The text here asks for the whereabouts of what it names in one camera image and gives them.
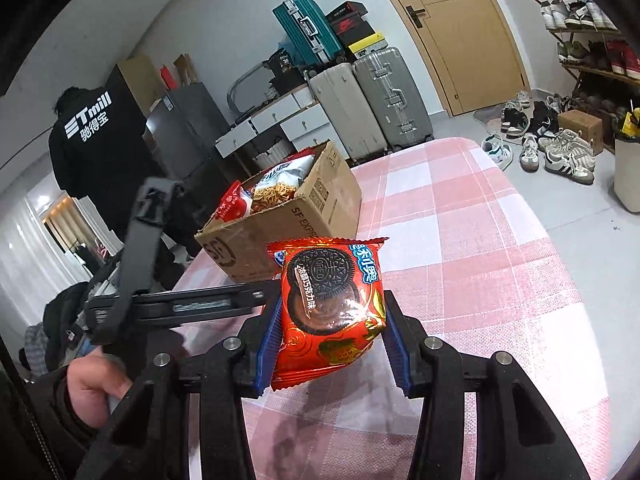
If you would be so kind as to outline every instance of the table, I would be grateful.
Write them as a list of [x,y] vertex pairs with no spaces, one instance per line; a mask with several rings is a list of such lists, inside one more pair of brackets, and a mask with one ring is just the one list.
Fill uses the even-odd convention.
[[[507,350],[582,457],[606,476],[609,398],[590,322],[564,263],[524,199],[476,143],[420,144],[354,168],[358,237],[388,236],[383,285],[405,314],[459,352]],[[176,290],[229,283],[203,251]],[[183,326],[192,352],[243,318]],[[405,479],[421,400],[396,388],[382,340],[358,361],[294,388],[244,400],[258,479]],[[466,394],[462,478],[474,477],[475,399]],[[199,478],[194,441],[192,478]]]

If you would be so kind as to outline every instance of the gray refrigerator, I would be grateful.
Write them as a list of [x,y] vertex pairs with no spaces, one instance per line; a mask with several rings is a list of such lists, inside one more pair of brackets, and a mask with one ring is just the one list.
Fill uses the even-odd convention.
[[215,148],[216,140],[230,127],[203,83],[167,92],[146,126],[157,145],[154,156],[197,202],[201,222],[213,213],[233,181],[249,177]]

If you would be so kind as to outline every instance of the teal suitcase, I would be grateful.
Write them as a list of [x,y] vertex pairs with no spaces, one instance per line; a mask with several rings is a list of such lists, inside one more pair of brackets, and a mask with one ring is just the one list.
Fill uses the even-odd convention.
[[285,0],[273,13],[303,57],[302,68],[325,66],[342,56],[342,45],[315,1]]

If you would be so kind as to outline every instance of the red shoe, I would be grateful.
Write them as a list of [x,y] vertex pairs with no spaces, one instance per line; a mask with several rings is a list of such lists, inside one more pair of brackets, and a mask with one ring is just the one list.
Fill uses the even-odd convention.
[[625,59],[626,74],[633,79],[640,80],[640,60],[634,53],[634,50],[623,43],[620,46],[622,48],[622,57]]
[[625,59],[622,56],[623,45],[625,43],[622,41],[607,41],[607,55],[611,62],[611,69],[620,75],[626,75]]

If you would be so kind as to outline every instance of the red snack bag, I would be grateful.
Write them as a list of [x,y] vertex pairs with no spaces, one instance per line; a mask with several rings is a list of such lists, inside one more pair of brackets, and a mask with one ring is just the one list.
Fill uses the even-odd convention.
[[284,341],[274,390],[326,375],[355,361],[386,326],[378,249],[366,242],[305,238],[268,244],[282,264]]
[[251,212],[251,195],[249,195],[236,180],[220,201],[220,205],[213,213],[213,217],[223,222],[231,222],[236,218],[244,218],[249,216]]

